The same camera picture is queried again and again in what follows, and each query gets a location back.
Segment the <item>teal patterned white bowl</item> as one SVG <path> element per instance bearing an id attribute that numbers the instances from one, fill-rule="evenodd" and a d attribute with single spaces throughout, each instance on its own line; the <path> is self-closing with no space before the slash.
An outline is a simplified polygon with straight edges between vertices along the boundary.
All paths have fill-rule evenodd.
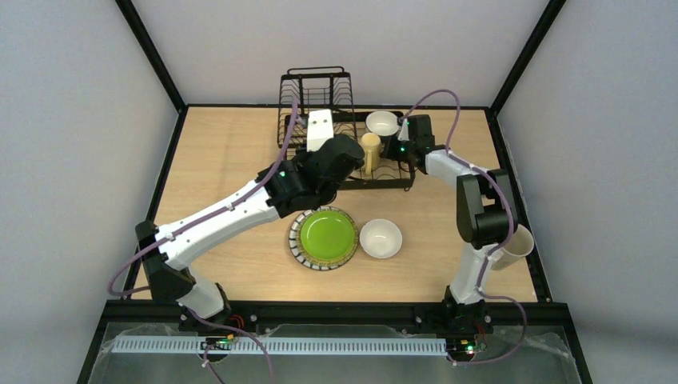
<path id="1" fill-rule="evenodd" d="M 368 114 L 365 124 L 370 133 L 380 138 L 393 136 L 401 130 L 398 117 L 393 112 L 387 110 L 376 110 Z"/>

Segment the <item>yellow mug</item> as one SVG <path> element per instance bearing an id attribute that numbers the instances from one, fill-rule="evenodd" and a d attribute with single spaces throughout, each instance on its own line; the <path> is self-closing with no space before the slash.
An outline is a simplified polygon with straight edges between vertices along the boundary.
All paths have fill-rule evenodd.
<path id="1" fill-rule="evenodd" d="M 359 143 L 365 152 L 365 174 L 371 177 L 381 160 L 381 138 L 374 133 L 365 133 Z"/>

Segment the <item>plain white bowl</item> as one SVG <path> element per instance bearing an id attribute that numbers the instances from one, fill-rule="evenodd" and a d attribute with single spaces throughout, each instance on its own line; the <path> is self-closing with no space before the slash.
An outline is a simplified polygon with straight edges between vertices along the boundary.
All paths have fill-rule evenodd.
<path id="1" fill-rule="evenodd" d="M 403 235 L 394 222 L 376 218 L 363 225 L 359 234 L 359 242 L 368 256 L 387 259 L 401 250 Z"/>

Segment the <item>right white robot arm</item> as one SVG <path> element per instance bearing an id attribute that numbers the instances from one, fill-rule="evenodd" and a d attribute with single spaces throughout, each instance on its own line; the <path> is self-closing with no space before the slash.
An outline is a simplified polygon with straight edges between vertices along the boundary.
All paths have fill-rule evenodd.
<path id="1" fill-rule="evenodd" d="M 450 185 L 457 194 L 457 231 L 465 245 L 461 264 L 444 298 L 446 328 L 469 331 L 485 322 L 489 270 L 519 228 L 508 173 L 488 170 L 457 156 L 448 143 L 438 145 L 427 114 L 395 118 L 385 153 L 405 160 L 421 173 Z"/>

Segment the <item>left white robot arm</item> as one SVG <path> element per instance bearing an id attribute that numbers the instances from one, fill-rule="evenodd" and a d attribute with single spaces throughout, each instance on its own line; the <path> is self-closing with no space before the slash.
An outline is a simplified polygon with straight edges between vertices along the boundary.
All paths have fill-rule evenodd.
<path id="1" fill-rule="evenodd" d="M 319 150 L 278 159 L 239 191 L 189 217 L 158 226 L 137 224 L 142 264 L 154 301 L 177 302 L 201 318 L 228 313 L 224 290 L 191 270 L 215 246 L 268 222 L 330 204 L 341 184 L 364 164 L 365 152 L 339 134 Z"/>

